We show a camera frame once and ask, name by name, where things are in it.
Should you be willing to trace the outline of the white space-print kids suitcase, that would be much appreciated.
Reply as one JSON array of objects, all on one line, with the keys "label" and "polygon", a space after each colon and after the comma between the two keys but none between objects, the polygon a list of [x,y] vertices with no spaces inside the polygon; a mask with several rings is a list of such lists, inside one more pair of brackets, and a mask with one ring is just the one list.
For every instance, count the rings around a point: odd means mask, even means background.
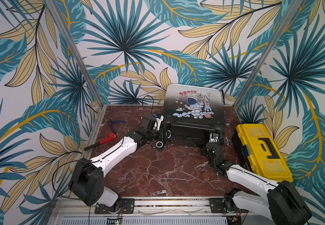
[{"label": "white space-print kids suitcase", "polygon": [[167,142],[183,146],[204,147],[210,133],[218,133],[228,143],[223,97],[220,91],[192,85],[170,84],[167,87],[162,115],[171,122]]}]

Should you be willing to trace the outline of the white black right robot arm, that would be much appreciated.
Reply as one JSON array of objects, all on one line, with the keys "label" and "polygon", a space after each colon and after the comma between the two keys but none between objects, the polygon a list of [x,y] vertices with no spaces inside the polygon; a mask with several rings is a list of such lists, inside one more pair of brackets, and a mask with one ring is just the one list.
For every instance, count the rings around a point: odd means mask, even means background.
[{"label": "white black right robot arm", "polygon": [[220,211],[233,213],[247,210],[272,220],[276,225],[308,224],[312,212],[295,186],[288,181],[277,182],[261,177],[226,160],[221,153],[222,145],[219,142],[209,142],[204,148],[209,165],[217,175],[254,193],[233,189],[216,206]]}]

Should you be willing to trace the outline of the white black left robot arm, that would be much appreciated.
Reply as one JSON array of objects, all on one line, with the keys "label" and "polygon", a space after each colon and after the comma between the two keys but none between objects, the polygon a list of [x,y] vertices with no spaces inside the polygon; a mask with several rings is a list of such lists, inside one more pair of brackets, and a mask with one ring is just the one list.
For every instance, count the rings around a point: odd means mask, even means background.
[{"label": "white black left robot arm", "polygon": [[117,206],[119,195],[104,186],[105,176],[125,157],[150,141],[156,140],[156,148],[163,149],[172,135],[172,123],[163,120],[163,116],[142,117],[140,124],[127,132],[113,147],[92,159],[79,160],[69,182],[69,190],[87,206],[95,203]]}]

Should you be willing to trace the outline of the yellow black plastic toolbox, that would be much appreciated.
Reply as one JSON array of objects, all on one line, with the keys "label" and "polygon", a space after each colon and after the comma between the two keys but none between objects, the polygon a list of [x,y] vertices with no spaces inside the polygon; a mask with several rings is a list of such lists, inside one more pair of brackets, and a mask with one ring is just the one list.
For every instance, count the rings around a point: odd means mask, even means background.
[{"label": "yellow black plastic toolbox", "polygon": [[240,165],[264,178],[293,182],[293,175],[263,124],[239,124],[232,143]]}]

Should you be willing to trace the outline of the red handled wrench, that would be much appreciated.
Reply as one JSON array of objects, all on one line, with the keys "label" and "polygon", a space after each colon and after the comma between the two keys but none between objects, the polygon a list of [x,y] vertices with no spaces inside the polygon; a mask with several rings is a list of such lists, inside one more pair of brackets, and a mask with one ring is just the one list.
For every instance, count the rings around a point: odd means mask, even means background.
[{"label": "red handled wrench", "polygon": [[103,145],[105,143],[111,142],[111,141],[113,141],[115,139],[116,139],[116,133],[110,132],[109,135],[105,139],[103,139],[102,141],[98,141],[95,144],[92,144],[90,146],[85,147],[84,151],[91,150],[91,149],[93,149],[95,147],[98,147],[98,146]]}]

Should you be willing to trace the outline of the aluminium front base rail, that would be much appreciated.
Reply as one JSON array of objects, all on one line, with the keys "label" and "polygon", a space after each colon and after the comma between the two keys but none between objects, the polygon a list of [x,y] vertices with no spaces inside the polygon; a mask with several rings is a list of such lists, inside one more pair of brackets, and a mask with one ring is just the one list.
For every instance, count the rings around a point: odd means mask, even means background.
[{"label": "aluminium front base rail", "polygon": [[[121,225],[272,225],[273,221],[254,212],[212,213],[209,196],[125,197],[134,200],[131,214],[124,210]],[[119,215],[103,213],[99,206],[77,200],[59,200],[49,225],[113,225]]]}]

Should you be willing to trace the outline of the right aluminium corner post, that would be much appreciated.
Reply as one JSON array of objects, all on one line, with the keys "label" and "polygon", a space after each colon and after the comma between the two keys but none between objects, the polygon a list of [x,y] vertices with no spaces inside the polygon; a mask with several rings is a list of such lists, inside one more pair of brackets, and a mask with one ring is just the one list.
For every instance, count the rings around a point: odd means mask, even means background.
[{"label": "right aluminium corner post", "polygon": [[292,3],[289,5],[289,8],[287,9],[286,13],[282,17],[282,21],[278,24],[276,31],[272,34],[269,42],[267,43],[267,46],[265,47],[252,73],[250,74],[249,78],[246,80],[243,88],[241,89],[239,96],[233,105],[236,110],[240,107],[241,102],[244,99],[244,96],[248,93],[248,90],[252,85],[253,81],[255,80],[256,76],[258,75],[258,72],[260,71],[261,67],[264,65],[267,57],[269,56],[270,52],[273,50],[273,48],[279,41],[280,37],[283,35],[290,20],[293,18],[295,12],[298,10],[302,2],[303,2],[302,0],[292,1]]}]

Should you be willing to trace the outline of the aluminium corner post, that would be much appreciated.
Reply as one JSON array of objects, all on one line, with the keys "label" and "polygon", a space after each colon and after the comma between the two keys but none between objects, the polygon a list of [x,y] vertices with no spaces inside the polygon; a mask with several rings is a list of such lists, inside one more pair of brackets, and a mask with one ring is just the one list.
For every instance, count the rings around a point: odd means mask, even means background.
[{"label": "aluminium corner post", "polygon": [[100,95],[98,94],[98,92],[93,84],[93,80],[92,80],[92,78],[87,70],[87,67],[78,51],[76,43],[71,35],[68,25],[64,21],[63,15],[62,15],[56,1],[47,0],[45,2],[46,2],[46,5],[48,6],[49,10],[51,11],[52,17],[54,18],[58,28],[60,29],[60,31],[67,43],[67,46],[70,48],[71,54],[74,57],[75,62],[78,64],[78,67],[79,67],[80,71],[82,72],[82,75],[83,75],[88,87],[90,88],[95,101],[97,102],[99,108],[103,108],[103,102],[100,99]]},{"label": "aluminium corner post", "polygon": [[265,47],[252,73],[250,74],[249,78],[246,80],[243,88],[241,89],[239,96],[233,105],[236,110],[240,107],[241,102],[244,99],[244,96],[248,93],[248,90],[252,85],[253,81],[255,80],[256,76],[258,75],[258,72],[260,71],[261,67],[264,65],[267,57],[269,56],[270,52],[273,50],[273,48],[279,41],[280,37],[283,35],[290,20],[293,18],[295,12],[298,10],[302,2],[303,2],[302,0],[292,1],[292,3],[289,5],[289,8],[287,9],[286,13],[282,17],[282,21],[278,24],[276,31],[272,34],[269,42],[267,43],[267,46]]}]

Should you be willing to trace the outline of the left aluminium corner post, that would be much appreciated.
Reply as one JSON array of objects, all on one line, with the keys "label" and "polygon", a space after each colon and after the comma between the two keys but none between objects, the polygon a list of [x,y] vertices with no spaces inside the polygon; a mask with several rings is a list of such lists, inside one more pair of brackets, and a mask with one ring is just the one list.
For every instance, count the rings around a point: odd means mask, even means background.
[{"label": "left aluminium corner post", "polygon": [[79,67],[80,71],[82,72],[82,75],[83,75],[88,87],[90,88],[95,101],[97,102],[99,108],[103,108],[103,102],[100,99],[100,95],[98,94],[98,92],[93,84],[93,80],[92,80],[92,78],[87,70],[87,67],[78,51],[76,43],[71,35],[68,25],[64,21],[63,15],[62,15],[56,1],[47,0],[45,2],[46,2],[46,5],[48,6],[49,10],[51,11],[52,17],[54,18],[58,28],[60,29],[60,31],[67,43],[67,46],[70,48],[71,54],[74,57],[75,62],[78,64],[78,67]]}]

